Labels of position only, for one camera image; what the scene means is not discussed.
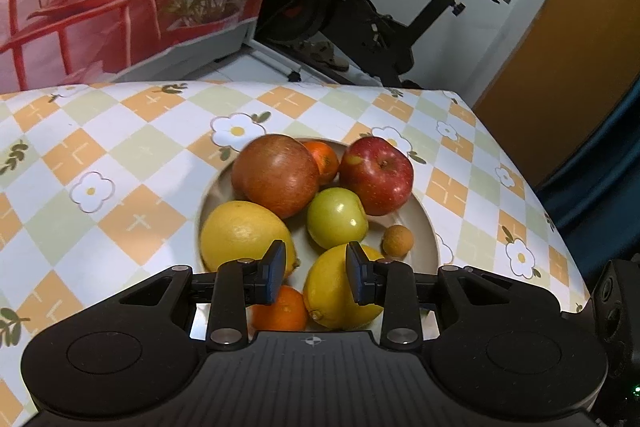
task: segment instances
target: bowl of fruit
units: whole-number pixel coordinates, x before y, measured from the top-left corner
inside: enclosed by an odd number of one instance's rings
[[[411,162],[385,139],[367,136],[346,146],[266,134],[220,171],[204,195],[200,268],[260,259],[281,239],[285,282],[273,305],[248,309],[250,330],[366,328],[376,337],[383,309],[353,302],[345,248],[359,241],[372,261],[385,256],[436,273],[436,237],[413,183]]]

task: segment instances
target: floral tablecloth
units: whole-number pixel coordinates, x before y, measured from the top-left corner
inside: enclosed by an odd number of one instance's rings
[[[19,360],[38,331],[164,268],[197,265],[202,196],[264,133],[381,136],[415,169],[440,263],[588,299],[553,222],[452,92],[211,80],[0,97],[0,426],[34,411]]]

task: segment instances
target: curtain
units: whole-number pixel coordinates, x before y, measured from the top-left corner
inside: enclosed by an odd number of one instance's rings
[[[536,191],[580,273],[640,244],[640,77],[577,153]]]

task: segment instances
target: door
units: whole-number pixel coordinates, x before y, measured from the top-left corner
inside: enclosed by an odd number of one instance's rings
[[[561,166],[640,73],[640,0],[546,0],[474,107],[529,184]]]

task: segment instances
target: yellow lemon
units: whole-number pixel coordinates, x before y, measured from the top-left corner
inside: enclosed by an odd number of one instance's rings
[[[286,245],[284,277],[288,277],[298,266],[298,258],[282,220],[259,204],[227,201],[207,217],[200,232],[200,254],[207,269],[215,272],[221,264],[234,259],[261,259],[275,239]]]
[[[360,328],[382,312],[375,304],[359,306],[353,301],[344,256],[347,245],[333,247],[324,252],[306,275],[303,298],[309,315],[321,326],[335,330]],[[362,245],[371,261],[382,254],[374,248]]]

